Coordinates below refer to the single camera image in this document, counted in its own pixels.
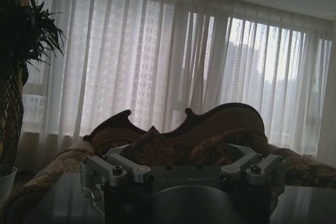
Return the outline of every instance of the curtain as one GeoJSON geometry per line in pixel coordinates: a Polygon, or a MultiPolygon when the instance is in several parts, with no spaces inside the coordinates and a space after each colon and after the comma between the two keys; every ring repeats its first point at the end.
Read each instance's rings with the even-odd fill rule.
{"type": "Polygon", "coordinates": [[[336,20],[330,55],[317,159],[336,167],[336,128],[334,126],[336,122],[336,20]]]}
{"type": "Polygon", "coordinates": [[[332,22],[236,0],[42,1],[68,39],[29,70],[19,167],[125,109],[166,132],[227,102],[255,107],[270,143],[316,155],[332,22]]]}

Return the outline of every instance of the sofa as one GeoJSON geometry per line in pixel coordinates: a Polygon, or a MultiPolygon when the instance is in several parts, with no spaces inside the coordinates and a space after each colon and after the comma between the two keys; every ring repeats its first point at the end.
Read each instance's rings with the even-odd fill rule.
{"type": "Polygon", "coordinates": [[[268,144],[259,113],[241,103],[220,105],[205,114],[186,109],[186,120],[172,132],[147,132],[133,125],[126,110],[107,119],[90,135],[75,142],[6,201],[5,223],[21,223],[63,173],[79,173],[86,156],[102,156],[112,147],[130,144],[122,155],[136,163],[154,165],[226,165],[234,162],[227,143],[251,147],[263,156],[287,159],[286,185],[336,188],[336,169],[268,144]]]}

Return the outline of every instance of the bolt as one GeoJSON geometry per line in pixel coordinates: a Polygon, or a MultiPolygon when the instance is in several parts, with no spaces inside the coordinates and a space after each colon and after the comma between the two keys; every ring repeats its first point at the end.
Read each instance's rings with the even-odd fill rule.
{"type": "Polygon", "coordinates": [[[251,165],[250,169],[251,169],[251,172],[253,174],[260,174],[261,173],[261,167],[259,165],[251,165]]]}
{"type": "Polygon", "coordinates": [[[116,165],[113,167],[113,175],[119,176],[122,174],[123,168],[120,165],[116,165]]]}
{"type": "Polygon", "coordinates": [[[228,173],[221,173],[220,175],[219,175],[219,179],[222,181],[222,182],[225,182],[225,183],[227,183],[227,182],[230,182],[230,175],[228,174],[228,173]]]}
{"type": "Polygon", "coordinates": [[[152,183],[154,179],[155,179],[155,176],[152,173],[146,173],[143,175],[143,181],[145,184],[152,183]]]}

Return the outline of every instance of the patterned cushion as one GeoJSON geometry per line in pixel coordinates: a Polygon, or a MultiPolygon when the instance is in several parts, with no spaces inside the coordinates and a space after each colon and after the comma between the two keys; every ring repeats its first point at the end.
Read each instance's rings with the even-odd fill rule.
{"type": "Polygon", "coordinates": [[[177,152],[164,140],[155,127],[131,144],[131,159],[142,165],[176,165],[177,152]]]}
{"type": "Polygon", "coordinates": [[[227,165],[235,162],[237,157],[232,155],[227,144],[248,146],[257,153],[268,155],[266,136],[254,130],[237,129],[210,137],[195,146],[188,158],[189,165],[212,165],[218,163],[227,165]]]}
{"type": "Polygon", "coordinates": [[[336,188],[336,169],[303,157],[289,149],[274,152],[287,158],[286,185],[336,188]]]}

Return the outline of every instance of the dark table surface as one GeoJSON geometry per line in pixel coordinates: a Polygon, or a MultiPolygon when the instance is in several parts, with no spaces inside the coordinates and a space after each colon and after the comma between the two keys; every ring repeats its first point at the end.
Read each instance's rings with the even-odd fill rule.
{"type": "MultiPolygon", "coordinates": [[[[101,223],[81,194],[79,174],[64,174],[25,223],[101,223]]],[[[286,186],[270,218],[276,223],[336,223],[336,189],[286,186]]]]}

